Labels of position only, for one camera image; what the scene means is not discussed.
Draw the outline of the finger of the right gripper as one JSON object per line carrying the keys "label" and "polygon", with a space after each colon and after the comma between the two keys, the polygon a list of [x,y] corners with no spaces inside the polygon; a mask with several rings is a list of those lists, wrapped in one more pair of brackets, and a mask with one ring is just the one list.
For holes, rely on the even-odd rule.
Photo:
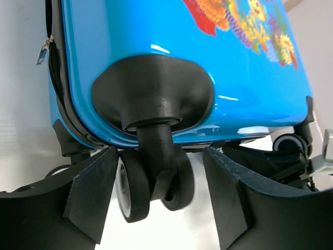
{"label": "finger of the right gripper", "polygon": [[303,190],[312,189],[307,173],[310,161],[299,149],[296,151],[262,151],[237,146],[224,146],[223,153],[234,162],[284,185]]}

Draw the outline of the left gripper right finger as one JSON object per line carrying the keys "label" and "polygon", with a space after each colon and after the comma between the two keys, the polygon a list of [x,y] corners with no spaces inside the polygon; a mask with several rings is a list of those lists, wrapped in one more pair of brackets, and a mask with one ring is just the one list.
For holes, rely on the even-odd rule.
{"label": "left gripper right finger", "polygon": [[220,249],[332,249],[332,190],[278,183],[213,147],[203,163]]}

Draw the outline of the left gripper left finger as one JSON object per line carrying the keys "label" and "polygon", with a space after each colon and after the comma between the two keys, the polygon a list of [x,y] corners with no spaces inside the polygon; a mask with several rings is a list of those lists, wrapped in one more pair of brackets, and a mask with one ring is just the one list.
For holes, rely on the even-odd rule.
{"label": "left gripper left finger", "polygon": [[118,164],[108,147],[38,182],[1,192],[1,249],[94,249]]}

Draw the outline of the blue child suitcase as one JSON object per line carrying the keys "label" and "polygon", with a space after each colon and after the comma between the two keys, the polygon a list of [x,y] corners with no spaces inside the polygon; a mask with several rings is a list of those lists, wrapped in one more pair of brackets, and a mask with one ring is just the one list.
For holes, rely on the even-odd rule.
{"label": "blue child suitcase", "polygon": [[46,1],[52,126],[64,156],[120,151],[127,222],[188,206],[186,155],[300,150],[313,97],[283,1]]}

